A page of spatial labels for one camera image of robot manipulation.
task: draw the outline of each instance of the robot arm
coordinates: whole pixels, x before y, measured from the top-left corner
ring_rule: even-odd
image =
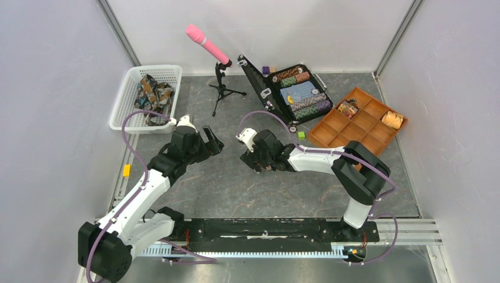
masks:
[[[358,141],[351,141],[345,147],[321,149],[322,153],[316,153],[308,152],[314,150],[308,147],[303,147],[305,150],[302,151],[293,144],[283,145],[269,130],[257,133],[246,128],[236,138],[247,146],[240,159],[257,173],[267,169],[289,172],[316,171],[336,175],[351,197],[343,220],[355,229],[363,226],[385,180],[365,166],[359,171],[356,170],[356,161],[331,152],[355,155],[386,176],[390,174],[389,168]]]
[[[164,194],[190,164],[199,163],[221,152],[224,144],[212,133],[210,127],[203,127],[208,142],[189,122],[189,116],[182,117],[172,133],[170,143],[162,147],[147,168],[149,178],[142,186],[144,175],[127,196],[97,224],[86,222],[78,231],[78,263],[86,266],[88,254],[97,237],[111,220],[113,223],[104,234],[94,254],[91,271],[103,278],[116,282],[125,275],[134,258],[151,244],[172,234],[175,222],[182,214],[163,208],[148,222],[137,226],[140,218],[159,196]],[[127,206],[133,195],[137,196]],[[122,209],[120,216],[114,215]]]

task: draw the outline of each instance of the white basket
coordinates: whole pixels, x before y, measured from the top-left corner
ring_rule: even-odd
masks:
[[[179,97],[180,78],[182,68],[178,65],[150,65],[131,68],[125,75],[121,83],[120,92],[114,103],[113,112],[110,119],[110,127],[113,130],[121,130],[123,120],[132,112],[138,110],[134,107],[137,98],[137,84],[144,75],[151,75],[158,83],[167,82],[175,88],[170,117],[174,118],[175,105]],[[143,114],[136,114],[130,118],[125,126],[125,131],[129,134],[166,134],[172,132],[176,122],[171,120],[163,126],[148,126]],[[165,122],[161,118],[153,118],[157,123]]]

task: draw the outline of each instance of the tripod stand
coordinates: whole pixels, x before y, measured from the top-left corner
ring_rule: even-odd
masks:
[[[215,103],[215,108],[213,109],[212,117],[215,117],[215,111],[217,110],[217,105],[219,104],[219,101],[223,100],[225,97],[229,96],[232,93],[239,93],[242,96],[245,96],[246,93],[243,93],[241,91],[236,91],[236,90],[230,90],[226,88],[226,85],[222,83],[222,77],[225,77],[226,74],[224,71],[226,70],[227,67],[230,67],[232,65],[231,60],[227,64],[222,64],[222,63],[216,63],[215,64],[215,76],[217,77],[217,83],[219,85],[211,85],[211,87],[215,87],[217,89],[217,92],[219,93],[219,97],[217,97],[217,102]]]

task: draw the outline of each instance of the yellow block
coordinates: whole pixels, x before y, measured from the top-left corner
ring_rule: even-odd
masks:
[[[130,176],[130,168],[131,168],[130,164],[125,164],[125,166],[123,166],[123,177]]]

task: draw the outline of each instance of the orange compartment organizer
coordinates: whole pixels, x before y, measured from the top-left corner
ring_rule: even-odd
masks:
[[[337,109],[342,102],[353,98],[359,110],[349,119]],[[318,147],[345,146],[357,140],[378,156],[408,122],[404,118],[398,130],[385,125],[380,120],[388,111],[398,113],[355,87],[309,132],[307,139]]]

